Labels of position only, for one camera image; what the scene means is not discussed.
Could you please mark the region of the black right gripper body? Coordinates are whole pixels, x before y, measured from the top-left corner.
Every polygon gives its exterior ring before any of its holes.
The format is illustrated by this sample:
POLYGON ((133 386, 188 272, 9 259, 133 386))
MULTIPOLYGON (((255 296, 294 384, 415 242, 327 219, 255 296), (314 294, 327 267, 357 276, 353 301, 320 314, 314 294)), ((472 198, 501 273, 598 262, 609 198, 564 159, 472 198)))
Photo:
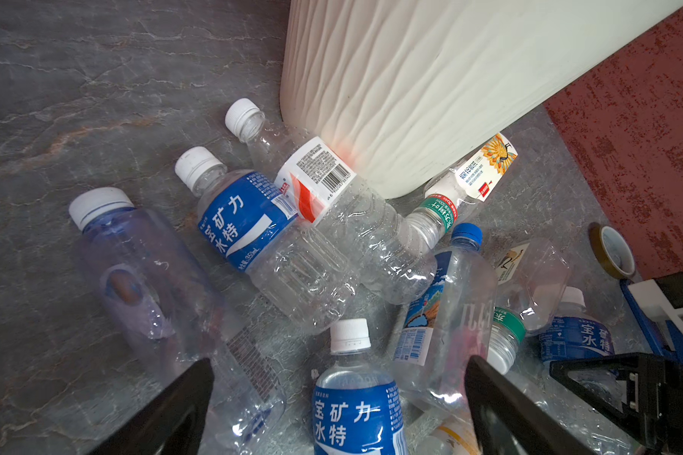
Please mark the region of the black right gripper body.
POLYGON ((683 364, 647 356, 641 367, 645 452, 683 454, 683 364))

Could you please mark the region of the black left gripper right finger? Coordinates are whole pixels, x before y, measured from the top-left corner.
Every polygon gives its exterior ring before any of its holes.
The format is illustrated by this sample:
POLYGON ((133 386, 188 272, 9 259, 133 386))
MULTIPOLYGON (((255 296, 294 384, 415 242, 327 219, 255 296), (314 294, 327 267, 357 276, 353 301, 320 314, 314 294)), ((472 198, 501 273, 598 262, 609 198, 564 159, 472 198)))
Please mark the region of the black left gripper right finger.
POLYGON ((468 362, 465 392, 483 454, 591 452, 481 356, 468 362))

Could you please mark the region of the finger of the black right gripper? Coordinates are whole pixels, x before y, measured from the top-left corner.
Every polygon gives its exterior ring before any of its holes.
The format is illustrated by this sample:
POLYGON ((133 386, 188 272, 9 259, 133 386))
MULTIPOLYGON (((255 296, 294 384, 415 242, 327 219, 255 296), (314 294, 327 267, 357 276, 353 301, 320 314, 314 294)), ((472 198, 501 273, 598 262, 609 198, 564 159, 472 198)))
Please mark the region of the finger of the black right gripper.
POLYGON ((625 432, 639 432, 641 354, 552 361, 549 374, 625 432))

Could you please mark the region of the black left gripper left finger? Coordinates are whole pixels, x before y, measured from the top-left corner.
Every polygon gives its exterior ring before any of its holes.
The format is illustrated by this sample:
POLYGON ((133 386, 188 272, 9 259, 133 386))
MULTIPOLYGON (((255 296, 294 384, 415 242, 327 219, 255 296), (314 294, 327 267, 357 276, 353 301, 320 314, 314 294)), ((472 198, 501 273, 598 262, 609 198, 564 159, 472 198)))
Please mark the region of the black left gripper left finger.
POLYGON ((93 454, 197 454, 214 385, 208 358, 195 362, 93 454))

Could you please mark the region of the purple tinted plastic bottle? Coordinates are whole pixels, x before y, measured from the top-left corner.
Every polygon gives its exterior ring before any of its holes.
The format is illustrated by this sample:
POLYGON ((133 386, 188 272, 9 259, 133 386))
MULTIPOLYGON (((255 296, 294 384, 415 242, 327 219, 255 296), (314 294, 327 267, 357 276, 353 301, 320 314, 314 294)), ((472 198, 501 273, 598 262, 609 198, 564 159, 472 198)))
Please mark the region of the purple tinted plastic bottle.
POLYGON ((81 236, 73 259, 152 377, 167 386, 207 358, 214 373, 201 449, 254 454, 286 396, 243 318, 159 212, 104 187, 68 209, 81 236))

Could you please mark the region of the green cap clear bottle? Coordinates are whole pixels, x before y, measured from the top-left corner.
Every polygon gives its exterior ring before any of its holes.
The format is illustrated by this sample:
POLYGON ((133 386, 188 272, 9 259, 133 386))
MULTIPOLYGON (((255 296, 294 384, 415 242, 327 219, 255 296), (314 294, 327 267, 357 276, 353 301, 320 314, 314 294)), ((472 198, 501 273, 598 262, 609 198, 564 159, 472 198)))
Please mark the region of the green cap clear bottle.
POLYGON ((532 238, 509 248, 494 270, 498 284, 487 361, 506 375, 524 340, 552 323, 571 268, 550 240, 532 238))

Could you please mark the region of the blue label bottle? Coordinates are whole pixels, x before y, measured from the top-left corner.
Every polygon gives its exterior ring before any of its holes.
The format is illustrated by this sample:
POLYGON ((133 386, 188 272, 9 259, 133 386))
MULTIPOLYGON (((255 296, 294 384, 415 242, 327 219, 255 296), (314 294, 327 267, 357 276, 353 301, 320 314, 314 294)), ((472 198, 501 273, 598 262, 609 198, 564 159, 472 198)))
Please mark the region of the blue label bottle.
POLYGON ((584 293, 567 286, 552 323, 538 335, 544 363, 614 356, 609 328, 587 312, 584 293))
POLYGON ((409 452, 400 391, 370 356, 367 320, 339 320, 330 327, 334 364, 313 390, 314 452, 402 455, 409 452))
POLYGON ((264 174, 231 171, 204 147, 182 154, 178 178, 198 199, 198 229, 261 294, 309 334, 354 303, 353 267, 264 174))

